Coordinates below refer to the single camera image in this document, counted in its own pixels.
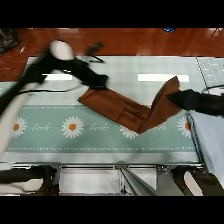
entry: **wooden floor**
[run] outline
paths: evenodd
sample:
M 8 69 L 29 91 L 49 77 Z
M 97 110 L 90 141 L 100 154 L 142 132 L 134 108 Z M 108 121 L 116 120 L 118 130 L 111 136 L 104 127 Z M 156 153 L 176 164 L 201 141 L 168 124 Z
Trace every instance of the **wooden floor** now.
M 174 33 L 162 28 L 20 28 L 17 33 L 19 46 L 0 55 L 0 81 L 17 80 L 28 57 L 54 39 L 67 41 L 77 54 L 100 41 L 104 48 L 99 55 L 224 57 L 222 28 L 177 28 Z

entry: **flower center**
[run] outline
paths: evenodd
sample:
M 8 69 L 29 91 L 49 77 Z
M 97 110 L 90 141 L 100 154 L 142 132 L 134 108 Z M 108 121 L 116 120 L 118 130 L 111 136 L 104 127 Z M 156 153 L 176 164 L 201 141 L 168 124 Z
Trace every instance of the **flower center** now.
M 69 129 L 70 129 L 71 131 L 74 131 L 74 130 L 76 129 L 76 124 L 70 124 L 70 125 L 69 125 Z
M 190 123 L 186 123 L 186 124 L 185 124 L 185 128 L 186 128 L 187 130 L 191 130 L 191 124 L 190 124 Z
M 15 124 L 14 127 L 13 127 L 13 130 L 17 131 L 18 129 L 19 129 L 19 124 Z

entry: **brown wallet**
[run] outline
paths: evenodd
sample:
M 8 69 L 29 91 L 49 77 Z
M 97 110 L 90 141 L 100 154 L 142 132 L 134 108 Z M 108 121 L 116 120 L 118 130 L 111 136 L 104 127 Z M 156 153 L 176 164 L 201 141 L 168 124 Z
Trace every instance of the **brown wallet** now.
M 166 97 L 168 94 L 179 91 L 179 85 L 176 76 L 168 80 L 157 93 L 151 108 L 122 96 L 111 89 L 88 89 L 78 101 L 140 134 L 163 123 L 169 117 L 181 111 L 181 108 Z

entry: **daisy print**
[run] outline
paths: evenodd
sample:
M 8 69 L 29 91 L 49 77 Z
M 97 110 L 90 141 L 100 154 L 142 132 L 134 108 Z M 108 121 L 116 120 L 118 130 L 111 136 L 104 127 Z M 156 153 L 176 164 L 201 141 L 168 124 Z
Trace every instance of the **daisy print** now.
M 182 135 L 191 138 L 191 124 L 187 121 L 186 116 L 179 119 L 177 127 L 182 132 Z
M 78 117 L 69 117 L 65 122 L 63 122 L 63 135 L 65 135 L 66 138 L 75 138 L 82 134 L 83 126 L 83 121 Z
M 27 128 L 27 122 L 21 117 L 16 118 L 16 122 L 12 127 L 12 138 L 17 138 L 23 134 Z
M 136 136 L 138 136 L 138 133 L 134 132 L 134 131 L 131 131 L 129 130 L 128 128 L 120 125 L 120 131 L 123 132 L 123 135 L 126 137 L 126 138 L 135 138 Z

